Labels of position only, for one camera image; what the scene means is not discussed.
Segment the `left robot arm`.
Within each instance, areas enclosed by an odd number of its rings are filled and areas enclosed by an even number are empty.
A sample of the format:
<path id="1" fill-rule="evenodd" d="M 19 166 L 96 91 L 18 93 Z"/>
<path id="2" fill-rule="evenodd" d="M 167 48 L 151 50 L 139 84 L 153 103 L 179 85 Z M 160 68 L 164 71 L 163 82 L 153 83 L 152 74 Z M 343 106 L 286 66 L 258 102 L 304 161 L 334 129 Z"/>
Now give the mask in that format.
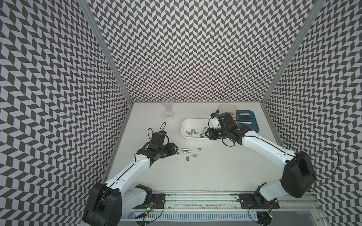
<path id="1" fill-rule="evenodd" d="M 178 147 L 169 141 L 166 131 L 152 133 L 152 137 L 134 155 L 132 161 L 105 183 L 97 182 L 89 191 L 82 221 L 90 226 L 116 226 L 122 215 L 137 206 L 148 206 L 151 188 L 129 187 L 156 161 L 177 154 Z"/>

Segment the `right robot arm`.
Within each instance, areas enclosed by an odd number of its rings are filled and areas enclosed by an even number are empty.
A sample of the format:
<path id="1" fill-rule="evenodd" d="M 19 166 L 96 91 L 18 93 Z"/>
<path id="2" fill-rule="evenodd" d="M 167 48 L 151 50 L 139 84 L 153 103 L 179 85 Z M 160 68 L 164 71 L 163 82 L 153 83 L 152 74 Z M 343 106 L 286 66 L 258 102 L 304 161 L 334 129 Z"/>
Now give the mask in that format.
<path id="1" fill-rule="evenodd" d="M 265 139 L 249 126 L 238 125 L 228 112 L 212 113 L 210 120 L 213 126 L 205 134 L 209 140 L 228 139 L 234 145 L 248 147 L 282 170 L 280 179 L 257 187 L 251 199 L 253 206 L 263 208 L 286 195 L 301 198 L 316 182 L 316 173 L 308 153 L 296 153 Z"/>

